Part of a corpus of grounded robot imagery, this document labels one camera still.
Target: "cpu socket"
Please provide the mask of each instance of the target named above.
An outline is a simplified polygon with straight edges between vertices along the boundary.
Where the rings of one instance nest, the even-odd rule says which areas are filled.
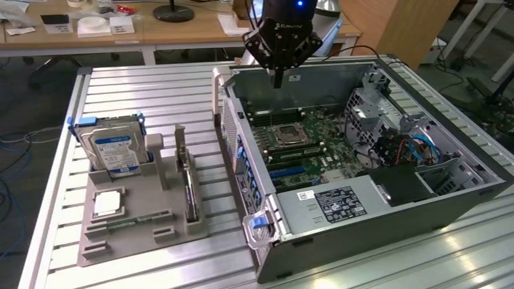
[[[278,125],[271,129],[274,130],[278,143],[282,146],[302,145],[309,143],[309,137],[303,132],[301,124],[293,123],[289,125]]]

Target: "blue cable on floor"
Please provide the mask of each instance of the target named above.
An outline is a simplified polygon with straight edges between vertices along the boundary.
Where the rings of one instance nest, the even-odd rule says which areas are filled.
[[[5,187],[5,189],[0,189],[0,193],[5,196],[7,200],[9,200],[11,203],[13,204],[19,219],[22,221],[20,237],[19,237],[17,241],[11,245],[11,247],[0,255],[0,260],[1,260],[3,257],[7,256],[16,249],[16,247],[23,243],[23,241],[26,240],[26,218],[23,217],[22,207],[19,206],[19,202],[16,200],[16,197],[9,191],[9,186],[5,182],[5,177],[12,179],[19,173],[22,173],[22,171],[26,169],[26,167],[30,165],[30,163],[32,161],[32,153],[27,150],[7,148],[1,145],[0,145],[0,149],[9,151],[9,152],[17,152],[20,154],[27,155],[27,158],[26,158],[27,160],[26,160],[26,163],[23,164],[23,166],[17,170],[15,170],[13,172],[0,176],[0,183]]]

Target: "paper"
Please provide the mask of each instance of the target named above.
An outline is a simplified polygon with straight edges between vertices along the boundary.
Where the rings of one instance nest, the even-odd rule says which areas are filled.
[[[17,35],[17,34],[26,34],[28,32],[34,32],[35,29],[32,27],[30,28],[22,28],[22,29],[5,29],[7,33],[9,33],[9,35]]]
[[[12,4],[20,8],[23,12],[27,12],[27,8],[30,8],[30,4],[24,2],[17,2],[17,1],[9,1]],[[0,12],[0,19],[7,19],[5,15]]]
[[[239,28],[232,15],[222,15],[218,14],[218,21],[219,24],[222,25],[223,32],[228,36],[242,36],[246,32],[250,31],[250,28]]]

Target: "hard drive label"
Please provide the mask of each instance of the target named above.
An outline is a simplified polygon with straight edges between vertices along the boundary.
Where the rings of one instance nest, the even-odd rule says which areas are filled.
[[[337,188],[314,196],[330,223],[367,214],[351,187]]]
[[[104,161],[104,166],[110,172],[126,173],[138,169],[138,155],[128,148],[132,144],[128,135],[98,139],[95,144],[100,152],[100,158]]]

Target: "barcode sticker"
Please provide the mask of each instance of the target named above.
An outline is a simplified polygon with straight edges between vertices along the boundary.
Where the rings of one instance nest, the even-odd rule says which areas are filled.
[[[297,195],[299,200],[309,200],[314,198],[314,191],[301,191]]]

